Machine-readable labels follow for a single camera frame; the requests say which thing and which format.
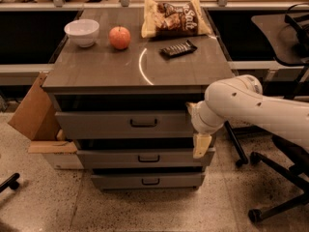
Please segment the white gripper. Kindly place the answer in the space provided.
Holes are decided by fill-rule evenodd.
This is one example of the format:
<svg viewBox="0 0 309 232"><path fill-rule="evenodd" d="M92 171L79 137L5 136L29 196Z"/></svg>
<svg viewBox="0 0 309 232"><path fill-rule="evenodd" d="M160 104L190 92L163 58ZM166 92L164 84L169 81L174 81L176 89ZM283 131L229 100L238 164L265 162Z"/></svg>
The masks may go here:
<svg viewBox="0 0 309 232"><path fill-rule="evenodd" d="M225 119L215 114L204 101L187 102L186 108L191 115L191 123L193 128L199 132L193 135L193 157L195 159L202 158L210 147L212 137L220 130Z"/></svg>

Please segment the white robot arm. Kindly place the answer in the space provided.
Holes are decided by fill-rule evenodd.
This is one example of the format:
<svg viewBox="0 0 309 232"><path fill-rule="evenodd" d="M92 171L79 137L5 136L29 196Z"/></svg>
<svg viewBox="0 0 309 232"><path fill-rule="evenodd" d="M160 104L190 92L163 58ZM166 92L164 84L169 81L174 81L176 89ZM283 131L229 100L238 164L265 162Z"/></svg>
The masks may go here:
<svg viewBox="0 0 309 232"><path fill-rule="evenodd" d="M309 103L267 97L253 75L215 81L206 89L204 99L190 102L187 109L195 129L195 159L204 156L211 136L230 119L253 124L309 149Z"/></svg>

